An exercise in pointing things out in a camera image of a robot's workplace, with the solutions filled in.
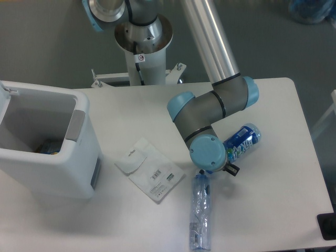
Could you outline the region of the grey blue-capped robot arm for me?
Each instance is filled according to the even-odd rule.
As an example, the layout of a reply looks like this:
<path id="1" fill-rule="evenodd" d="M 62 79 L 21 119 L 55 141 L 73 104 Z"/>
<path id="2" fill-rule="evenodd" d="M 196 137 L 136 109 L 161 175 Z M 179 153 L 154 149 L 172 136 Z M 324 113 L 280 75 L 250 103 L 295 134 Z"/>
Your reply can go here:
<path id="1" fill-rule="evenodd" d="M 115 40 L 125 53 L 130 85 L 167 84 L 165 51 L 173 33 L 157 1 L 82 4 L 96 31 L 114 28 Z M 180 93 L 168 102 L 167 110 L 199 169 L 236 175 L 239 169 L 228 159 L 212 125 L 255 104 L 259 90 L 252 78 L 240 74 L 213 1 L 181 4 L 213 88 L 198 97 Z"/>

